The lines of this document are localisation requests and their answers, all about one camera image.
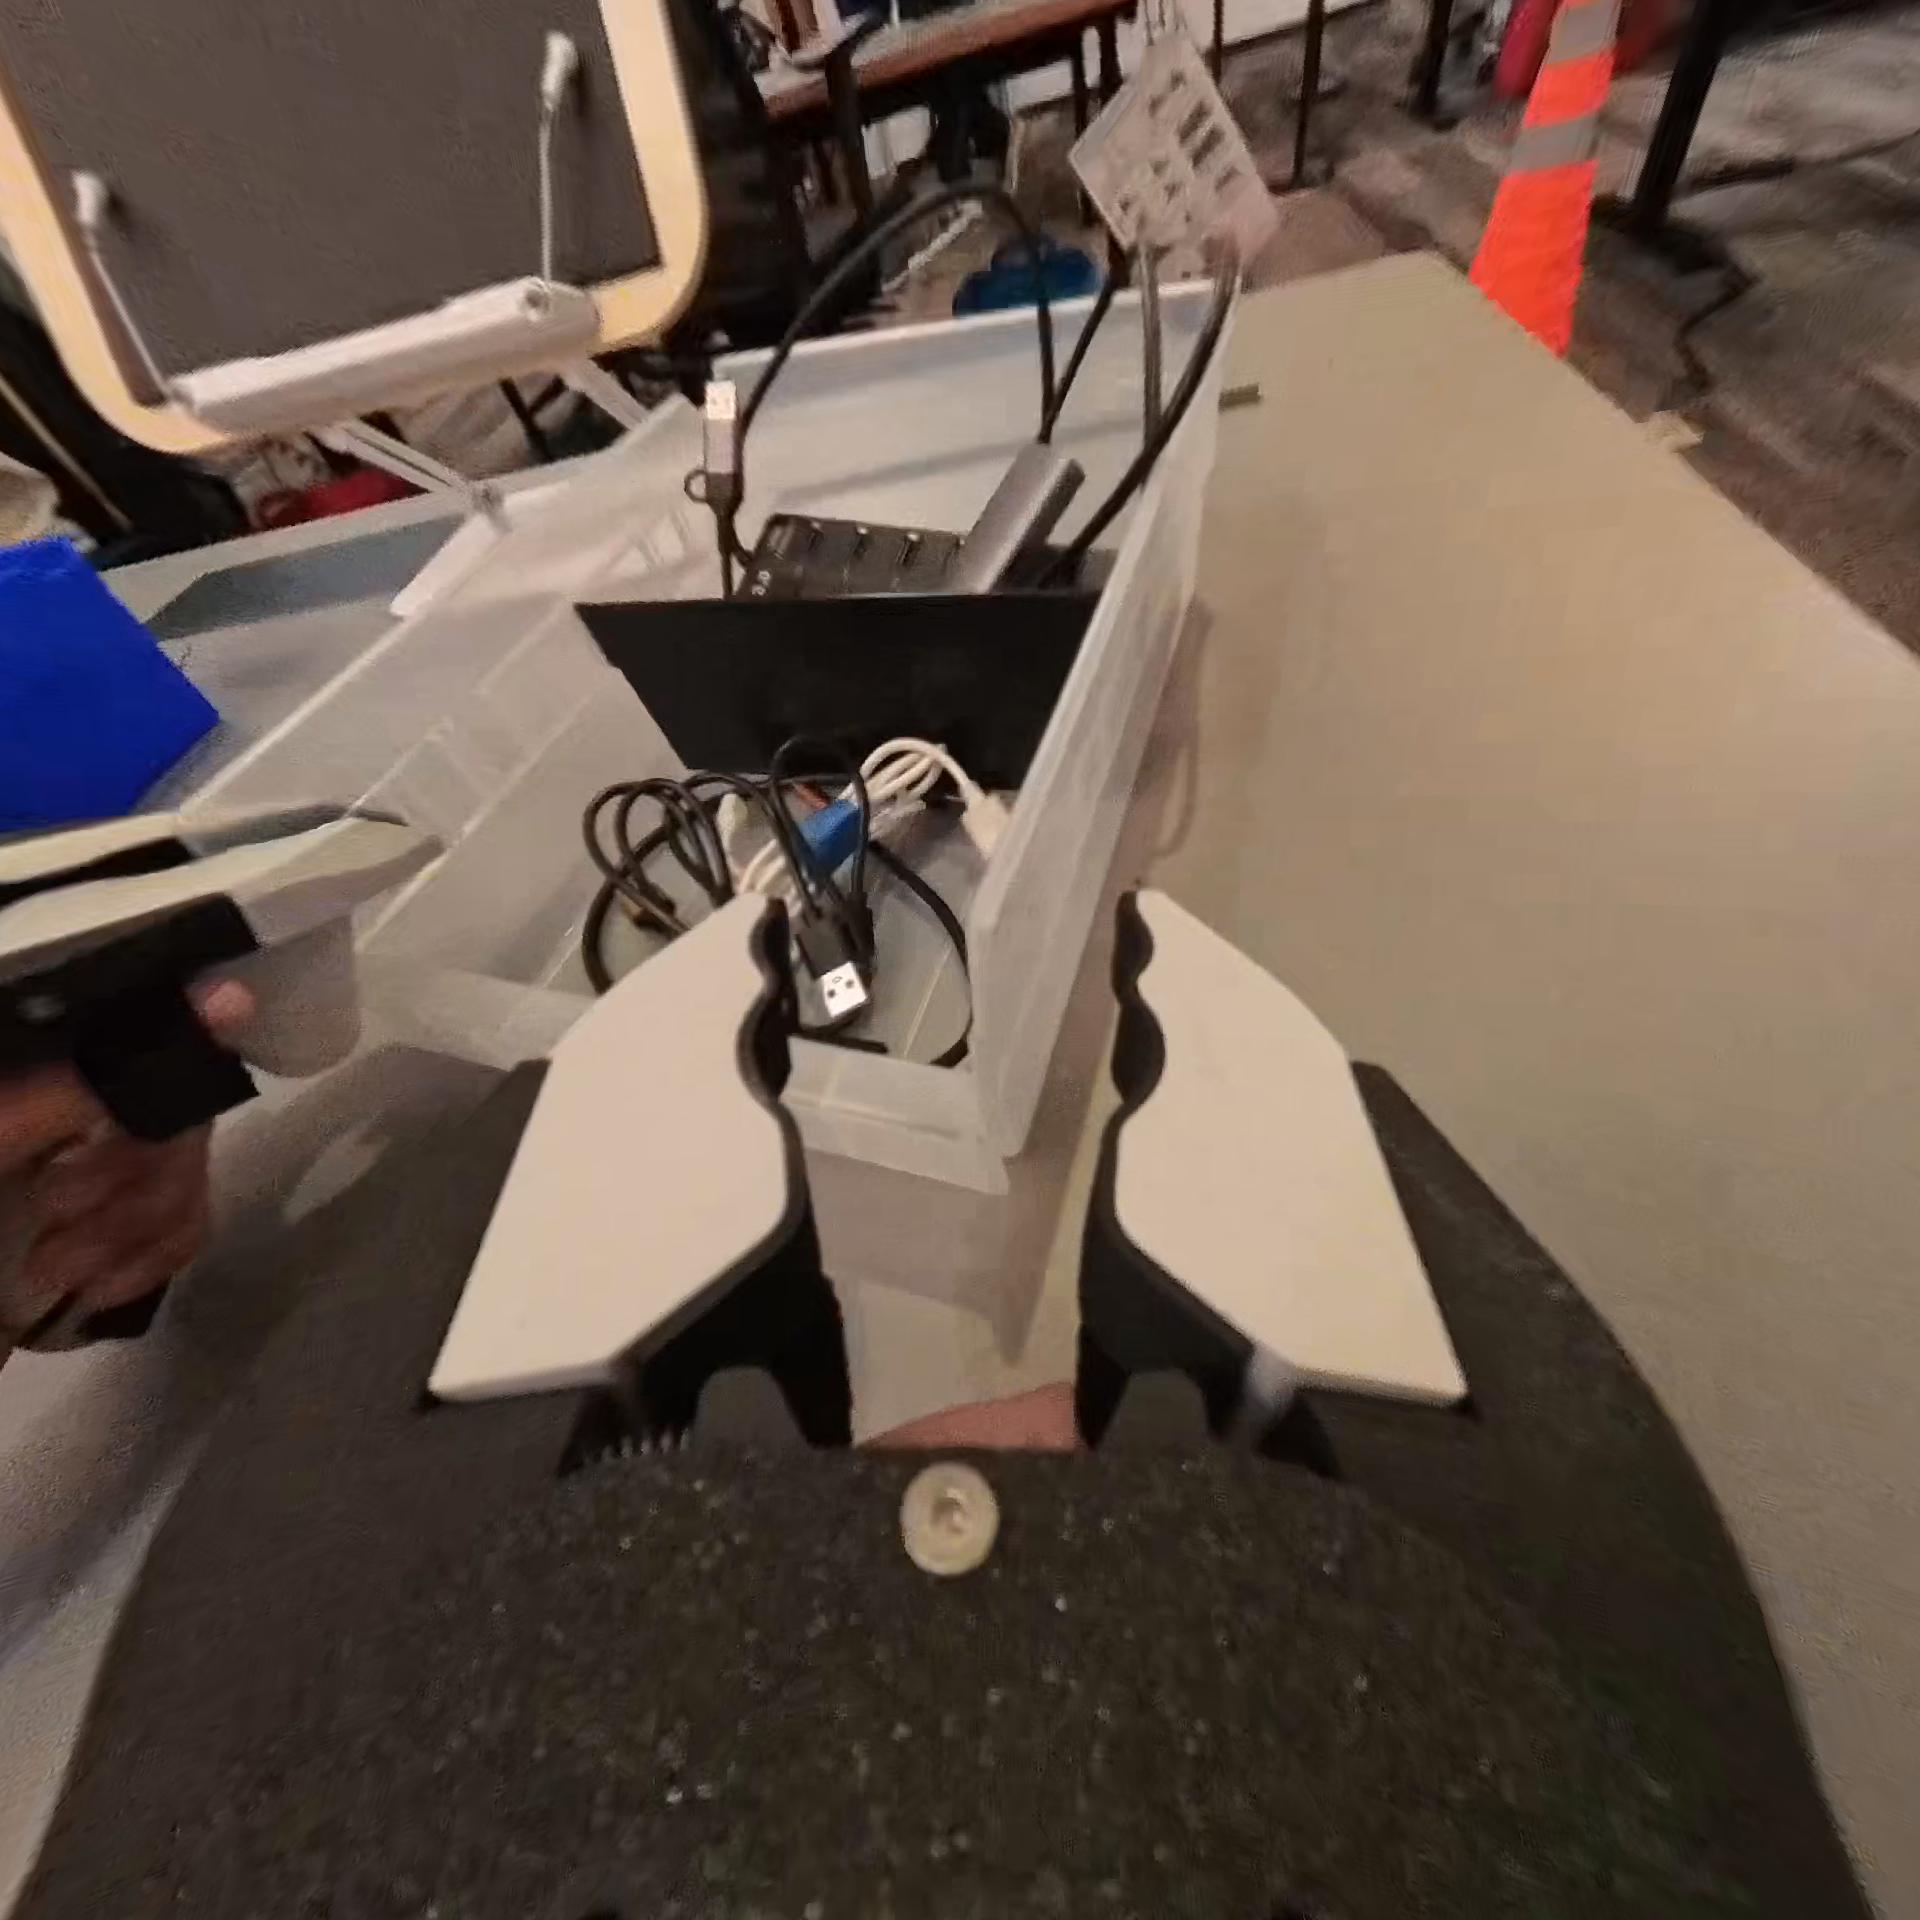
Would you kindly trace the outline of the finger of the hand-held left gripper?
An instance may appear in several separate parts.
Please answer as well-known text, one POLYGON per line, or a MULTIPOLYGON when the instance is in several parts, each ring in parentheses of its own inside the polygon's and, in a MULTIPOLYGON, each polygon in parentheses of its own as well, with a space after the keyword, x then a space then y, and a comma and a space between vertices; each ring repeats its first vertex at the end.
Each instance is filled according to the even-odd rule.
POLYGON ((208 908, 213 959, 285 946, 413 878, 442 852, 426 830, 299 830, 184 867, 78 880, 2 914, 5 965, 61 965, 208 908))
POLYGON ((4 835, 2 889, 60 890, 89 880, 164 872, 231 849, 278 842, 338 823, 406 826, 397 815, 333 803, 136 812, 4 835))

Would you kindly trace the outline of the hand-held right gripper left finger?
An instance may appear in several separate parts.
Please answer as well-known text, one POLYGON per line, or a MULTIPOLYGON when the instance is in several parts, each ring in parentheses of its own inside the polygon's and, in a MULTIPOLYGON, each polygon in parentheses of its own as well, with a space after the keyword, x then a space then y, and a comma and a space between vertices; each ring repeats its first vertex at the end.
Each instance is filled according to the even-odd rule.
POLYGON ((552 1047, 426 1376, 440 1405, 612 1385, 808 1223, 788 914, 742 894, 552 1047))

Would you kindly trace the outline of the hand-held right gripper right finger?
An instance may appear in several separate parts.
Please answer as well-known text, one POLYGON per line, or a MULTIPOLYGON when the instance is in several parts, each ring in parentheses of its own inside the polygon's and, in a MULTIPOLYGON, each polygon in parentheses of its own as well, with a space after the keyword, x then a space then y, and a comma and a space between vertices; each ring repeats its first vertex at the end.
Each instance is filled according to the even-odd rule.
POLYGON ((1470 1398, 1354 1062, 1162 890, 1115 905, 1108 1116, 1077 1266, 1084 1345, 1219 1413, 1302 1391, 1470 1398))

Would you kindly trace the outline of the blue plastic bin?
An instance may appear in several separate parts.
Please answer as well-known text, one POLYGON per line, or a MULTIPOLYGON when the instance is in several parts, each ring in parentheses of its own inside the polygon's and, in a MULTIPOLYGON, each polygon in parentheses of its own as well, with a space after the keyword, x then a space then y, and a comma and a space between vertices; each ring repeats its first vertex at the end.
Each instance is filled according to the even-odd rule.
POLYGON ((2 553, 2 832, 127 815, 218 709, 58 537, 2 553))

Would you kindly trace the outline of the clear plastic bin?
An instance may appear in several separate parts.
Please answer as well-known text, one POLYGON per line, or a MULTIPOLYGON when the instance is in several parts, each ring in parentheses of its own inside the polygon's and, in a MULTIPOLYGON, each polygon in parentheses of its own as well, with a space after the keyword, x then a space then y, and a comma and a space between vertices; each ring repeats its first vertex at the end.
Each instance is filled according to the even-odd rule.
MULTIPOLYGON (((908 830, 906 857, 964 924, 968 980, 928 912, 877 883, 877 1051, 798 1048, 808 1148, 1005 1188, 1192 602, 1223 370, 1215 349, 1144 490, 1088 554, 1095 608, 1068 683, 1021 783, 989 786, 1009 810, 995 851, 931 818, 908 830)), ((386 604, 164 642, 222 717, 182 803, 358 805, 443 845, 356 919, 366 995, 384 997, 397 1044, 511 1069, 587 1010, 584 810, 617 780, 686 764, 576 607, 717 601, 712 524, 683 496, 700 452, 693 411, 670 400, 511 492, 503 535, 432 516, 274 557, 426 554, 386 604)))

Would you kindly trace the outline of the black usb hub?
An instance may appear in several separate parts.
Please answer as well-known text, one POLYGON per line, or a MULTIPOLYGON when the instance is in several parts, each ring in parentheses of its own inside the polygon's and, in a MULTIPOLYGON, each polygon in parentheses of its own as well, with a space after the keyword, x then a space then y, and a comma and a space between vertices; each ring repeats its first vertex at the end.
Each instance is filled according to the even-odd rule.
POLYGON ((776 512, 733 585, 749 604, 918 598, 947 590, 964 537, 947 531, 776 512))

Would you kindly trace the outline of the grey usb hub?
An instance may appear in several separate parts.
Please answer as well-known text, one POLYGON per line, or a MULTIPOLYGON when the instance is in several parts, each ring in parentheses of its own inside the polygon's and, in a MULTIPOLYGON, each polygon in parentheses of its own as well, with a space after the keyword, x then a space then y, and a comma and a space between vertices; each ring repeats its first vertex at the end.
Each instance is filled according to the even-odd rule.
POLYGON ((1044 545, 1084 483, 1086 468, 1054 445, 1021 447, 954 553, 945 577, 950 593, 981 597, 997 590, 1016 564, 1044 545))

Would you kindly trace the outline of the grey desk pad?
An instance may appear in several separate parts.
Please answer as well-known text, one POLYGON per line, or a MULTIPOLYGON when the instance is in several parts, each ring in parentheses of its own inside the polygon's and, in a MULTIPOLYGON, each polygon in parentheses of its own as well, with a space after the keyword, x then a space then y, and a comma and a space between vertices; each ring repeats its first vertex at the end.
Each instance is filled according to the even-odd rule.
POLYGON ((379 554, 356 548, 256 560, 199 577, 144 614, 141 624, 157 642, 184 642, 274 619, 370 602, 386 607, 424 564, 426 553, 412 548, 401 548, 396 564, 379 564, 379 554))

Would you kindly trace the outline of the grey desk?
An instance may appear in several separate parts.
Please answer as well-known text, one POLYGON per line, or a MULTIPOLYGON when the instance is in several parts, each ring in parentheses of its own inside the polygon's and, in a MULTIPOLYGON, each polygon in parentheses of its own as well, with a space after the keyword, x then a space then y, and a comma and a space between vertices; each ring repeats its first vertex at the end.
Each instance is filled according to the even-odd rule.
MULTIPOLYGON (((1916 656, 1437 257, 1251 295, 1225 381, 1105 898, 1273 973, 1582 1284, 1916 1917, 1916 656)), ((1005 1195, 821 1165, 857 1434, 1064 1380, 1110 945, 1005 1195)), ((4 1374, 4 1917, 260 1338, 227 1242, 146 1346, 4 1374)))

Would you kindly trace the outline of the person's left hand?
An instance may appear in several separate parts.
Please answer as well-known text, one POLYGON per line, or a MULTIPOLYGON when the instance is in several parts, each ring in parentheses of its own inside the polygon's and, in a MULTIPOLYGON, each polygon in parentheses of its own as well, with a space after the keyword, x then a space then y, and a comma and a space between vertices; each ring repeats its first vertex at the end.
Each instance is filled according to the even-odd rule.
POLYGON ((45 1323, 144 1302, 199 1254, 212 1221, 213 1131, 162 1143, 121 1133, 66 1062, 2 1081, 2 1352, 40 1345, 45 1323))

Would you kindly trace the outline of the wooden board with dark panel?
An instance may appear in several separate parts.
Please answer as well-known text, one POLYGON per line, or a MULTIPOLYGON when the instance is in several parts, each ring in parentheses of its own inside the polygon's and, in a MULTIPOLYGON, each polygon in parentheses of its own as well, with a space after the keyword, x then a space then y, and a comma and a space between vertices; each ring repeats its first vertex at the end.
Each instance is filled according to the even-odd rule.
MULTIPOLYGON (((544 35, 581 91, 556 130, 556 275, 601 345, 657 341, 695 300, 712 204, 670 5, 261 2, 2 9, 4 249, 61 369, 153 452, 230 438, 141 375, 92 276, 71 171, 109 189, 111 279, 167 375, 274 357, 537 275, 544 35)), ((500 379, 370 390, 348 423, 500 379)))

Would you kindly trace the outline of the blue box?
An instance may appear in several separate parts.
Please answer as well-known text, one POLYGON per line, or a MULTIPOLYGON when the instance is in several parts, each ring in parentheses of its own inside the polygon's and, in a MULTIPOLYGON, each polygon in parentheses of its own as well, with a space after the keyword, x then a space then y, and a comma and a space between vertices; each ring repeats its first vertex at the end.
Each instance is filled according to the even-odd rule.
POLYGON ((1005 242, 984 266, 969 270, 952 297, 954 320, 969 320, 1035 306, 1092 299, 1102 270, 1092 255, 1076 244, 1045 238, 1038 259, 1005 242))

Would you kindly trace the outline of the wooden table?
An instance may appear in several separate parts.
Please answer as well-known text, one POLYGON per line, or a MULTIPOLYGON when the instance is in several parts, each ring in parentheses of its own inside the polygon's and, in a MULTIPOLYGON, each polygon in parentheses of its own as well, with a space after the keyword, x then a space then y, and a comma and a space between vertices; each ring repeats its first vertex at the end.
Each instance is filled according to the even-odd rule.
POLYGON ((1068 66, 1093 40, 1098 77, 1117 78, 1117 33, 1140 21, 1137 2, 968 5, 875 27, 825 52, 791 54, 758 78, 776 127, 798 133, 850 107, 863 124, 924 107, 952 85, 997 85, 1068 66))

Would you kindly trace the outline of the orange reflective barrier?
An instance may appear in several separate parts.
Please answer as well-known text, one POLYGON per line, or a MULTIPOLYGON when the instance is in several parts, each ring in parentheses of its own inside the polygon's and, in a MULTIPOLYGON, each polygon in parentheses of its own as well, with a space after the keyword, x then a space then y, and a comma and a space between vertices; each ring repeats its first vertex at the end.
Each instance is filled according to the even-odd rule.
POLYGON ((1562 357, 1589 234, 1619 2, 1507 5, 1501 27, 1492 86, 1501 103, 1522 103, 1522 112, 1468 279, 1562 357))

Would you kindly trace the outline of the printed paper sign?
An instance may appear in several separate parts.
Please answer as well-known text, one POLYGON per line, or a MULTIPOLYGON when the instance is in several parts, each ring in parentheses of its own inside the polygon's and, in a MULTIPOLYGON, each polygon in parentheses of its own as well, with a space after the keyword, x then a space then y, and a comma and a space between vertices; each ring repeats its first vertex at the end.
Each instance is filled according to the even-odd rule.
POLYGON ((1133 74, 1070 147, 1068 167, 1127 259, 1190 252, 1248 270, 1279 225, 1208 63, 1174 28, 1145 43, 1133 74))

